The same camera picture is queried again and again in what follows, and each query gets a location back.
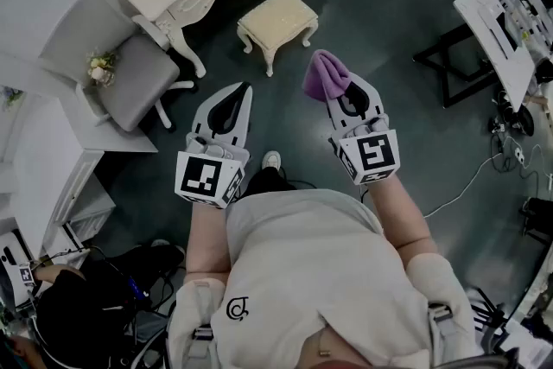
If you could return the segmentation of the purple fleece cloth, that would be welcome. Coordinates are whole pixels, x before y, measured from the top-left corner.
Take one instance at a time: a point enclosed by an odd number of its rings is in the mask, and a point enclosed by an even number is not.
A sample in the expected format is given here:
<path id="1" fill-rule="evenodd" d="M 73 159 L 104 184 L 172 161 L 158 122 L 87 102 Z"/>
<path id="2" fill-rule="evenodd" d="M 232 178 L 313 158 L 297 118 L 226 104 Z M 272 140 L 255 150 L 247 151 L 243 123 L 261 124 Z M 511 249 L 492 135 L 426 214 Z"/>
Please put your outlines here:
<path id="1" fill-rule="evenodd" d="M 302 89 L 308 97 L 325 102 L 344 95 L 350 83 L 347 67 L 332 53 L 319 49 L 308 64 Z"/>

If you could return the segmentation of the person's white shirt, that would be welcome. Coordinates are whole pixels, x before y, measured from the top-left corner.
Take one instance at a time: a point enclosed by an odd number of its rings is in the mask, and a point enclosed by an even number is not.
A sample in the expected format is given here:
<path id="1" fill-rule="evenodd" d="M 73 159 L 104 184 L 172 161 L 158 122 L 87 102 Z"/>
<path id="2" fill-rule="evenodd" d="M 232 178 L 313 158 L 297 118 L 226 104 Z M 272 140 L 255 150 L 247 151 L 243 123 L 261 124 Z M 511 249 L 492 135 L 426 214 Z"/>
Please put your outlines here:
<path id="1" fill-rule="evenodd" d="M 333 190 L 257 194 L 226 219 L 231 270 L 178 291 L 171 369 L 297 369 L 325 328 L 375 366 L 432 369 L 479 355 L 446 258 L 404 266 L 377 217 Z"/>

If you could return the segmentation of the person's right forearm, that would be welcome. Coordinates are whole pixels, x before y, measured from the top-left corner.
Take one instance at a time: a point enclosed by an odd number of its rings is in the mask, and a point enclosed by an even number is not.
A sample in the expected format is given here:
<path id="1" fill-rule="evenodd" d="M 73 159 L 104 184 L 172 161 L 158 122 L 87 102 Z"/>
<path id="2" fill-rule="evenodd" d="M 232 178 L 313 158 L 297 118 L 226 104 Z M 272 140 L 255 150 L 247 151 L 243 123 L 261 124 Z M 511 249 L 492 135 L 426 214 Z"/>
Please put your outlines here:
<path id="1" fill-rule="evenodd" d="M 428 223 L 396 175 L 367 187 L 386 239 L 396 249 L 404 266 L 424 253 L 437 253 Z"/>

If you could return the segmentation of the white cabinet desk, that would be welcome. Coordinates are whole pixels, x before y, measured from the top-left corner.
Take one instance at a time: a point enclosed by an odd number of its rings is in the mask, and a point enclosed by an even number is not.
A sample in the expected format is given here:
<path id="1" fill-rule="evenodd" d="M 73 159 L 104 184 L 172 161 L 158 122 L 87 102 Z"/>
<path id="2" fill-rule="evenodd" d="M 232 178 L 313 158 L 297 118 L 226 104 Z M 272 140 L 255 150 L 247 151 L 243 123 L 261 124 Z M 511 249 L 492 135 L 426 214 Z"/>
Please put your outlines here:
<path id="1" fill-rule="evenodd" d="M 55 253 L 58 230 L 73 226 L 77 239 L 94 237 L 115 204 L 94 174 L 107 152 L 155 153 L 140 131 L 112 122 L 72 126 L 58 99 L 27 94 L 19 104 L 0 163 L 0 219 L 13 219 L 32 258 Z"/>

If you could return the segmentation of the white framed monitor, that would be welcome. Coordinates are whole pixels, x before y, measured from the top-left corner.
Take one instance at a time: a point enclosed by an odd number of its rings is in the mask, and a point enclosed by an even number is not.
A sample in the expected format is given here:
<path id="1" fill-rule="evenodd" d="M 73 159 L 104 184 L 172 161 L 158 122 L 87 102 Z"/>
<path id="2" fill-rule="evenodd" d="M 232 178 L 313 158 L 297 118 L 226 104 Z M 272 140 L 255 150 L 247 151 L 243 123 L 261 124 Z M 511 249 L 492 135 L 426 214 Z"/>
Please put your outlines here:
<path id="1" fill-rule="evenodd" d="M 479 7 L 478 12 L 506 59 L 511 58 L 518 49 L 518 43 L 507 29 L 505 12 L 495 15 L 496 11 L 485 5 Z"/>

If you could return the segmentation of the person's left forearm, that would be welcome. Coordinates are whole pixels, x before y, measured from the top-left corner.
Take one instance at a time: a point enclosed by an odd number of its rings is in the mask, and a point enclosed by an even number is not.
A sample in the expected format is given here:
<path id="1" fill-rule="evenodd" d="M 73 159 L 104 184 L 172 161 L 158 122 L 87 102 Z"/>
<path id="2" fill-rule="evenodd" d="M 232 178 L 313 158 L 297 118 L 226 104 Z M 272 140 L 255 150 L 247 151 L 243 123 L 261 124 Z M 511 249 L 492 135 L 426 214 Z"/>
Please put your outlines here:
<path id="1" fill-rule="evenodd" d="M 226 283 L 230 270 L 226 211 L 194 203 L 184 282 L 212 278 Z"/>

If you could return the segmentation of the person's white shoe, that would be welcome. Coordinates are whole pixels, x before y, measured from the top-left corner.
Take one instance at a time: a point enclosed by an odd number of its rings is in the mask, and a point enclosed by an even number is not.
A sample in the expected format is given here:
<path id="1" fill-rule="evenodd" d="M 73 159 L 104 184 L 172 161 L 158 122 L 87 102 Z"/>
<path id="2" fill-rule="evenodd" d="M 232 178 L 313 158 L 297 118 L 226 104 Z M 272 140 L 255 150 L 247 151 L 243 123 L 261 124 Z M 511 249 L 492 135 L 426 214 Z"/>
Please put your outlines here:
<path id="1" fill-rule="evenodd" d="M 275 150 L 268 151 L 262 160 L 261 169 L 273 168 L 279 171 L 282 166 L 282 159 L 280 154 Z"/>

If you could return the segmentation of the white desk black legs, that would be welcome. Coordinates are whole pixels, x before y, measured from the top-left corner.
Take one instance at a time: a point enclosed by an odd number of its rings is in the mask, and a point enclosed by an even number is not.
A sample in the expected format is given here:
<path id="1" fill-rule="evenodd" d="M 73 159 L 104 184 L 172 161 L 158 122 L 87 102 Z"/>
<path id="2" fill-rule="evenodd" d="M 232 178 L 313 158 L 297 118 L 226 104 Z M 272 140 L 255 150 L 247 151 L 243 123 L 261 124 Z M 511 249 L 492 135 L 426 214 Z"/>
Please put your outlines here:
<path id="1" fill-rule="evenodd" d="M 506 26 L 518 43 L 515 54 L 506 59 L 492 33 L 479 15 L 479 7 L 491 7 L 498 13 L 505 12 Z M 463 24 L 441 35 L 437 43 L 413 55 L 413 61 L 434 70 L 441 82 L 442 104 L 445 108 L 460 103 L 477 92 L 499 82 L 506 97 L 517 112 L 535 73 L 535 62 L 520 32 L 514 31 L 512 19 L 499 0 L 455 0 L 454 8 Z M 454 67 L 449 49 L 467 39 L 474 38 L 485 53 L 480 67 L 470 74 Z"/>

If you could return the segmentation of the yellow flower bouquet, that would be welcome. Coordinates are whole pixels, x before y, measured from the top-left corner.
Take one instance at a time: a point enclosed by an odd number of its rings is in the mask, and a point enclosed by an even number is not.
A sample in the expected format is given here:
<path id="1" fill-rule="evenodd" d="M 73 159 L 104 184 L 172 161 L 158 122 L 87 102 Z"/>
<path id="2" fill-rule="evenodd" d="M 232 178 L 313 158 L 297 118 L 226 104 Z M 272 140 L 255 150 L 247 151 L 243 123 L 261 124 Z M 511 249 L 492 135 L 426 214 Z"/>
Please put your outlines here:
<path id="1" fill-rule="evenodd" d="M 87 55 L 87 73 L 97 86 L 108 87 L 114 83 L 117 59 L 117 55 L 110 51 Z"/>

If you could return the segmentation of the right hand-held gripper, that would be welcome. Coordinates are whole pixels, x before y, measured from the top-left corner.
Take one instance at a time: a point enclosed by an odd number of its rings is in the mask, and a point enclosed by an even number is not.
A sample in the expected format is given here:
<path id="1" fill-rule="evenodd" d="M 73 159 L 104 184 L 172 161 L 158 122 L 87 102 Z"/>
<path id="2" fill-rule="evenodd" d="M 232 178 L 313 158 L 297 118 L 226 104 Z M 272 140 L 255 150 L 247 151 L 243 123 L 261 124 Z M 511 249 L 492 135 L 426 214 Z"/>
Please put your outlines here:
<path id="1" fill-rule="evenodd" d="M 399 169 L 397 133 L 389 128 L 376 88 L 357 74 L 349 79 L 345 94 L 327 100 L 336 129 L 330 142 L 353 183 L 363 185 L 384 180 Z"/>

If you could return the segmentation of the grey office chair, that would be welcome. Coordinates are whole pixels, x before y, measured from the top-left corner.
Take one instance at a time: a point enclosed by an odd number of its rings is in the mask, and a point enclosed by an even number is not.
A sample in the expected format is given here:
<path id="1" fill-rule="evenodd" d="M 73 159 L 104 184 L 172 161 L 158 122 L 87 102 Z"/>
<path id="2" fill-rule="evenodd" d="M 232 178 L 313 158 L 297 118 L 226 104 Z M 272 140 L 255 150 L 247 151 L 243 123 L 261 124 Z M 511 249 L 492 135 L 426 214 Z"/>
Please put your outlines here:
<path id="1" fill-rule="evenodd" d="M 51 71 L 75 84 L 80 103 L 95 124 L 111 119 L 131 132 L 150 110 L 163 126 L 173 130 L 162 105 L 171 90 L 195 90 L 194 82 L 180 80 L 180 69 L 169 57 L 168 38 L 143 16 L 129 17 L 108 0 L 77 0 L 59 20 L 40 59 Z M 97 86 L 87 73 L 87 55 L 114 52 L 115 80 Z"/>

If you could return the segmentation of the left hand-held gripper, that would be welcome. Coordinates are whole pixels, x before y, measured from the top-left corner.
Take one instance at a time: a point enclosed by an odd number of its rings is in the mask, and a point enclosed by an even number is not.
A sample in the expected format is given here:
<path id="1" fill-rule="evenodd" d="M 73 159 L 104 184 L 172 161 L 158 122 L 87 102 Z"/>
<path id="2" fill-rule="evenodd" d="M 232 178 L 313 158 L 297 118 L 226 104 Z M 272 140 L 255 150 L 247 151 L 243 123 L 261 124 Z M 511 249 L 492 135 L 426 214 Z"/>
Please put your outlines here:
<path id="1" fill-rule="evenodd" d="M 192 203 L 226 209 L 245 178 L 253 89 L 226 86 L 197 109 L 187 146 L 177 153 L 175 193 Z"/>

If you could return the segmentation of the cream upholstered stool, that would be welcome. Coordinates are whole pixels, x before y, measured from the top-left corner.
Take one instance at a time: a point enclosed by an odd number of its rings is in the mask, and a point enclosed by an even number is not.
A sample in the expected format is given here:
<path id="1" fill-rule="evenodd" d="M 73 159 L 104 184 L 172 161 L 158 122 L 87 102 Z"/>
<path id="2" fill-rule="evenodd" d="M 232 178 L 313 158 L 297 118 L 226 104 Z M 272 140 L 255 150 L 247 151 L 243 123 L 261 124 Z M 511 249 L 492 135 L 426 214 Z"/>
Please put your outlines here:
<path id="1" fill-rule="evenodd" d="M 266 75 L 271 77 L 277 50 L 299 35 L 302 45 L 309 48 L 318 27 L 318 15 L 302 0 L 265 0 L 238 20 L 237 36 L 246 54 L 253 44 L 261 49 Z"/>

